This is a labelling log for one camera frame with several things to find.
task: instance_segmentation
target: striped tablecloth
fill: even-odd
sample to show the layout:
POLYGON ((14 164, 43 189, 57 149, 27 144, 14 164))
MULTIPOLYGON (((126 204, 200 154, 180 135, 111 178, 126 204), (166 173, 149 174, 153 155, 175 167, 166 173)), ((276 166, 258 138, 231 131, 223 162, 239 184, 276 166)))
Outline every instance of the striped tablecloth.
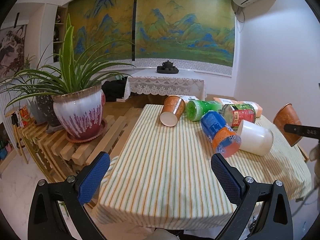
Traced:
MULTIPOLYGON (((185 115, 175 127, 161 124, 162 106, 146 105, 119 158, 100 186, 92 214, 100 223, 129 221, 144 227, 202 229, 223 225, 236 208, 210 167, 214 153, 199 122, 185 115)), ((274 143, 264 157, 238 151, 227 161, 258 182, 283 181, 289 199, 311 190, 311 174, 297 146, 290 147, 264 116, 274 143)))

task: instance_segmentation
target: black and white painting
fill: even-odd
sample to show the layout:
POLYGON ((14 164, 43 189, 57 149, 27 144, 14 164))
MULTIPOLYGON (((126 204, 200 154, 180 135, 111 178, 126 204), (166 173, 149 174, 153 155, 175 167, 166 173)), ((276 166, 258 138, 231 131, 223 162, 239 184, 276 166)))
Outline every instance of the black and white painting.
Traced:
POLYGON ((26 25, 0 30, 0 80, 23 69, 26 25))

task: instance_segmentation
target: metal bolt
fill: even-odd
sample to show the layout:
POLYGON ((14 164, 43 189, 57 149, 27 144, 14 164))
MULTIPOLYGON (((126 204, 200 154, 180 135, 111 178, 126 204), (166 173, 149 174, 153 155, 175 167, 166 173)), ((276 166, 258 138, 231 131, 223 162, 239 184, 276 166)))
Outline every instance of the metal bolt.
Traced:
POLYGON ((281 187, 283 185, 282 181, 281 180, 276 180, 276 184, 281 187))
POLYGON ((67 177, 67 182, 74 182, 76 180, 75 176, 69 176, 67 177))
POLYGON ((38 181, 39 186, 43 186, 45 184, 45 179, 41 179, 38 181))
POLYGON ((245 181, 248 183, 252 183, 254 180, 252 177, 245 177, 245 181))

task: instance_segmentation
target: blue gripper pad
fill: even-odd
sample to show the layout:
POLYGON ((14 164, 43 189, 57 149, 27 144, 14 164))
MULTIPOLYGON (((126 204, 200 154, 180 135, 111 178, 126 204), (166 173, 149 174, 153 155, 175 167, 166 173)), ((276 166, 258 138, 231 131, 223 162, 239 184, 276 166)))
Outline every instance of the blue gripper pad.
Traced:
POLYGON ((220 153, 211 157, 211 169, 216 175, 230 203, 240 205, 245 193, 244 177, 235 167, 231 167, 220 153))
POLYGON ((89 166, 85 166, 78 174, 77 179, 80 179, 81 183, 78 186, 78 200, 82 206, 90 202, 109 166, 109 155, 100 152, 93 162, 89 166))

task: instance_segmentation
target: textured blue pad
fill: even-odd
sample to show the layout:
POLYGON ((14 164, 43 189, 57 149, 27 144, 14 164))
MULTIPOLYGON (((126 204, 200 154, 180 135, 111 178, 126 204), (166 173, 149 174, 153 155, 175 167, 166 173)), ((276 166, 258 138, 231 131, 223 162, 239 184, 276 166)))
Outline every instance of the textured blue pad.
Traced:
POLYGON ((83 206, 90 202, 110 166, 110 157, 105 153, 91 169, 79 187, 78 200, 83 206))
POLYGON ((238 206, 241 203, 241 189, 216 154, 211 157, 211 169, 216 175, 230 203, 238 206))

